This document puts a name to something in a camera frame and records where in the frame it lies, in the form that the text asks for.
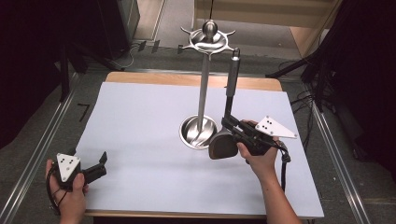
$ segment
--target gray floor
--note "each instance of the gray floor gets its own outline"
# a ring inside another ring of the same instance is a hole
[[[172,3],[175,2],[168,0],[166,6],[172,6]],[[159,33],[157,34],[157,38],[161,39],[161,43],[165,43],[166,39],[172,38],[171,36],[165,37],[165,35],[162,35],[163,29],[166,30],[164,23],[166,21],[165,13],[169,13],[169,11],[165,10],[162,25],[160,25]],[[176,36],[180,35],[184,35],[184,33],[177,33]],[[271,40],[272,37],[267,36],[270,39],[264,42],[290,42],[290,34],[287,32],[283,33],[283,35],[275,35],[275,37],[277,39]],[[134,49],[132,51],[134,63],[126,70],[161,69],[196,71],[199,73],[201,70],[202,55],[192,50],[177,54],[176,47],[170,47],[171,45],[173,44],[170,41],[169,46],[160,45],[161,47],[156,53],[151,53],[151,47],[146,47],[140,52]],[[243,55],[241,57],[240,75],[262,77],[265,74],[277,71],[279,66],[282,68],[289,64],[290,60],[298,59],[288,49],[276,49],[274,52]],[[226,73],[228,71],[229,56],[229,53],[222,53],[213,57],[211,64],[212,74]],[[125,55],[118,60],[118,63],[127,64],[130,61],[131,58]],[[56,153],[66,152],[70,147],[75,147],[84,131],[85,124],[93,110],[100,85],[109,72],[101,64],[90,59],[87,59],[87,62],[90,63],[90,68],[85,75],[81,75],[75,96],[49,145],[45,158],[55,158]],[[293,71],[280,79],[282,88],[288,93],[291,101],[295,100],[297,95],[304,91],[304,86],[299,80],[302,69]],[[59,104],[59,97],[60,90],[57,89],[30,118],[18,137],[11,144],[0,150],[0,163],[3,168],[0,175],[0,206],[2,208],[6,204],[13,187],[16,185],[25,164],[27,164],[34,153],[35,146],[39,142],[42,133],[50,122],[50,118]],[[83,116],[85,107],[78,104],[91,105],[87,116],[82,121],[79,120]],[[396,186],[391,180],[389,172],[375,162],[360,162],[355,160],[349,141],[346,139],[338,118],[329,110],[325,110],[324,113],[346,167],[351,173],[358,192],[362,197],[368,217],[372,223],[396,223],[396,216],[394,216],[396,212]],[[304,108],[295,114],[299,133],[302,138],[307,133],[308,116],[309,108]],[[315,121],[310,136],[306,155],[325,213],[325,218],[317,219],[316,223],[357,223],[339,176],[335,171],[329,151]],[[45,191],[44,166],[45,161],[40,162],[33,183],[27,191],[20,209],[13,219],[13,223],[57,222],[57,217],[48,209],[49,201]],[[92,223],[92,218],[86,217],[83,223]]]

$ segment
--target metal ornament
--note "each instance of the metal ornament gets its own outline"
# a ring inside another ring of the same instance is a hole
[[[228,35],[235,31],[224,34],[219,31],[218,26],[212,20],[206,21],[202,29],[189,32],[183,27],[181,30],[190,35],[189,45],[183,49],[195,49],[204,54],[201,88],[198,115],[185,119],[180,125],[180,137],[182,141],[194,149],[207,149],[210,138],[218,131],[216,122],[205,116],[205,101],[207,92],[207,82],[209,79],[209,67],[212,54],[220,53],[224,50],[233,50],[228,46]]]

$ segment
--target left hand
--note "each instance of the left hand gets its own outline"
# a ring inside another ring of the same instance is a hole
[[[52,160],[47,160],[46,175],[51,165]],[[84,175],[78,174],[73,181],[73,191],[66,192],[60,189],[55,175],[50,177],[49,187],[55,202],[59,205],[61,223],[79,223],[83,219],[86,209],[84,193],[88,192],[89,189],[88,185],[84,186],[84,183]]]

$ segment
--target floor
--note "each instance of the floor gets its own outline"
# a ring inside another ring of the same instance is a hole
[[[117,63],[132,62],[132,66],[125,68],[126,71],[158,69],[199,73],[202,59],[199,53],[185,50],[177,54],[177,45],[188,43],[188,36],[180,30],[180,26],[191,27],[191,6],[193,6],[193,1],[167,0],[155,35],[155,40],[160,40],[158,51],[153,53],[151,46],[153,43],[151,42],[150,45],[148,42],[145,49],[142,51],[133,49],[131,54],[125,54],[117,60]],[[230,37],[230,45],[240,47],[242,50],[241,76],[263,77],[300,59],[288,27],[265,25],[258,28],[257,24],[219,21],[219,28],[225,32],[236,30],[236,34]],[[100,85],[109,72],[108,69],[91,59],[87,59],[87,62],[89,70],[85,75],[78,75],[78,81],[74,85],[76,88],[74,96],[57,127],[57,132],[52,136],[52,141],[40,156],[42,161],[36,170],[28,171],[32,172],[33,180],[28,183],[29,189],[22,193],[22,198],[23,196],[24,198],[19,204],[18,211],[15,211],[13,223],[58,221],[58,218],[48,209],[43,177],[44,160],[54,158],[57,152],[74,147],[84,131],[85,124],[94,108]],[[213,75],[225,74],[228,66],[228,53],[215,55],[211,73]],[[280,79],[282,88],[288,93],[291,101],[304,95],[305,86],[299,80],[302,69],[304,68],[295,70]],[[2,164],[0,204],[2,207],[7,203],[14,186],[20,181],[25,164],[35,155],[40,138],[51,122],[52,115],[58,106],[62,106],[58,102],[59,96],[60,89],[58,88],[31,117],[15,141],[0,150],[0,164]],[[86,108],[82,105],[91,105],[85,116]],[[389,173],[373,161],[357,161],[338,118],[331,110],[325,109],[322,115],[327,120],[342,162],[361,197],[364,208],[361,214],[365,214],[368,220],[359,220],[359,216],[354,215],[350,198],[347,197],[346,187],[343,184],[344,177],[337,171],[332,151],[323,139],[323,131],[318,125],[319,119],[313,119],[312,129],[309,129],[307,124],[311,109],[304,107],[304,102],[297,104],[294,109],[299,106],[302,109],[295,114],[295,119],[301,136],[310,133],[306,156],[325,213],[325,217],[316,219],[315,223],[396,223],[396,216],[394,216],[396,185]],[[83,223],[93,223],[93,220],[91,217],[86,217]]]

